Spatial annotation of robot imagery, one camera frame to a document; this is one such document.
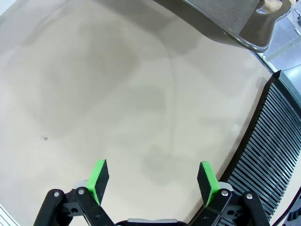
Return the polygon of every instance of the black grille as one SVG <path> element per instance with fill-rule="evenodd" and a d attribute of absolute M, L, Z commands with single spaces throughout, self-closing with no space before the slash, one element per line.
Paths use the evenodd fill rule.
<path fill-rule="evenodd" d="M 284 195 L 301 149 L 297 105 L 292 107 L 279 91 L 279 84 L 273 77 L 265 86 L 242 142 L 221 178 L 238 194 L 255 191 L 268 219 Z M 218 225 L 233 224 L 221 219 Z"/>

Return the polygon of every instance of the table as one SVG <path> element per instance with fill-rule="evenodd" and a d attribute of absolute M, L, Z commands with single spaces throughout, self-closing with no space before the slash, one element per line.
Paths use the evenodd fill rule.
<path fill-rule="evenodd" d="M 270 77 L 252 53 L 146 0 L 20 0 L 0 19 L 7 211 L 32 225 L 48 190 L 105 158 L 114 222 L 188 222 L 200 161 L 222 174 Z"/>

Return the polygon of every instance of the gray tray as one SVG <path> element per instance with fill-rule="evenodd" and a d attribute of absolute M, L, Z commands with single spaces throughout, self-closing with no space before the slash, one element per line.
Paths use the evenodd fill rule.
<path fill-rule="evenodd" d="M 291 11 L 289 0 L 275 13 L 258 13 L 264 0 L 155 0 L 206 37 L 255 52 L 269 48 L 275 23 Z"/>

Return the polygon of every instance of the bolt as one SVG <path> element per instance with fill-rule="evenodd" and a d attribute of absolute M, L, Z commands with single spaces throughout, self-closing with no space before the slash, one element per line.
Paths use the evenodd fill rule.
<path fill-rule="evenodd" d="M 227 191 L 222 191 L 222 196 L 228 196 L 228 192 Z"/>
<path fill-rule="evenodd" d="M 253 196 L 251 194 L 246 194 L 247 199 L 253 199 Z"/>

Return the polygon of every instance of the green tape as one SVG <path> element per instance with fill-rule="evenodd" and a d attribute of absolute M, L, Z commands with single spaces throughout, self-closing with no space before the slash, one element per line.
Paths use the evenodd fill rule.
<path fill-rule="evenodd" d="M 99 174 L 102 171 L 104 162 L 105 162 L 105 160 L 97 161 L 97 163 L 93 169 L 93 172 L 90 176 L 90 179 L 88 180 L 87 185 L 86 185 L 86 188 L 92 193 L 92 195 L 93 195 L 95 201 L 98 203 L 98 205 L 99 205 L 99 201 L 98 201 L 98 197 L 96 194 L 95 185 L 96 185 L 97 179 L 99 177 Z"/>
<path fill-rule="evenodd" d="M 218 184 L 215 173 L 214 173 L 210 163 L 208 161 L 203 161 L 202 165 L 203 165 L 203 168 L 205 170 L 205 173 L 206 173 L 209 185 L 210 185 L 209 198 L 208 198 L 207 203 L 205 203 L 205 205 L 207 206 L 211 202 L 211 200 L 213 199 L 215 194 L 218 192 L 218 190 L 220 190 L 221 187 Z"/>

